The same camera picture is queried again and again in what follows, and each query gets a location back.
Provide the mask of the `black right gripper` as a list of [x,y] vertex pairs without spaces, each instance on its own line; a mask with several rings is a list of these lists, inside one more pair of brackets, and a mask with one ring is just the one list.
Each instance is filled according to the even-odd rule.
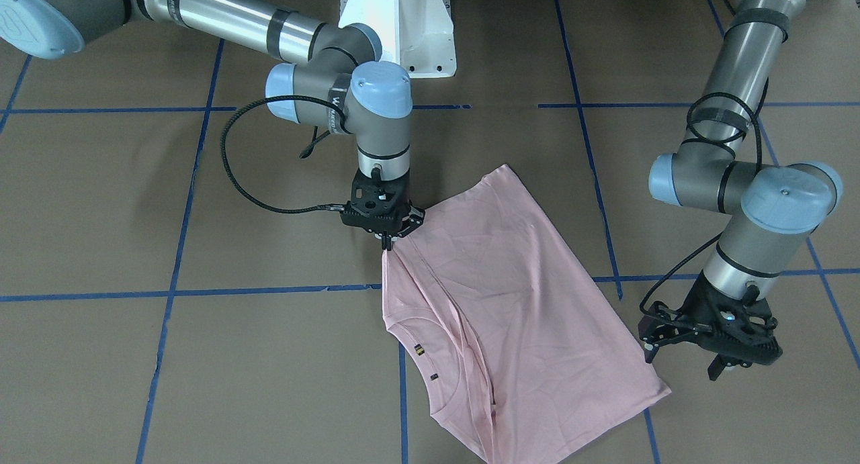
[[391,180],[381,179],[378,169],[367,176],[356,171],[353,194],[341,212],[346,226],[378,235],[384,252],[393,249],[397,236],[406,236],[421,226],[426,211],[412,204],[411,173]]

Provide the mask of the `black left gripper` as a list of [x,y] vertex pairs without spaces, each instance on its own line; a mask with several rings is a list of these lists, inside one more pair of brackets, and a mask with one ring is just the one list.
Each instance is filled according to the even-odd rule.
[[655,301],[644,310],[638,336],[645,362],[652,364],[660,347],[680,342],[717,354],[707,366],[710,381],[728,369],[776,362],[783,354],[774,335],[778,323],[765,298],[752,300],[758,294],[752,286],[740,299],[728,297],[699,274],[679,309]]

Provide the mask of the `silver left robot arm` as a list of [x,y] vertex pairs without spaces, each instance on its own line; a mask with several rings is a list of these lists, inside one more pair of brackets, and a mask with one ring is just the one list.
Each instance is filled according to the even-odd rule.
[[735,14],[701,97],[685,116],[678,150],[655,159],[651,196],[729,215],[685,301],[643,297],[638,336],[651,363],[670,344],[713,352],[707,368],[770,365],[782,356],[767,296],[798,248],[835,211],[841,177],[829,165],[766,165],[758,108],[792,21],[808,0],[735,0]]

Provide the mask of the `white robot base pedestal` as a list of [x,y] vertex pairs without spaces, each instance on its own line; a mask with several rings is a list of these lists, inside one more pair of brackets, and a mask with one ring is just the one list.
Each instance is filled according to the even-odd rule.
[[381,60],[412,78],[454,77],[458,71],[452,0],[340,0],[339,26],[363,24],[381,42]]

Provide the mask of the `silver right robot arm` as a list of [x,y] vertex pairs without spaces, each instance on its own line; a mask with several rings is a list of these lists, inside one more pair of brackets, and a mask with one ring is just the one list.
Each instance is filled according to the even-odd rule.
[[234,188],[261,209],[288,214],[252,197],[228,161],[228,132],[250,110],[320,128],[302,158],[327,136],[353,136],[357,171],[347,203],[306,207],[340,214],[346,226],[378,237],[383,250],[420,228],[425,212],[411,203],[411,76],[382,58],[375,30],[337,27],[263,0],[2,0],[2,38],[36,58],[79,53],[129,21],[163,21],[197,30],[277,60],[263,99],[239,108],[219,140]]

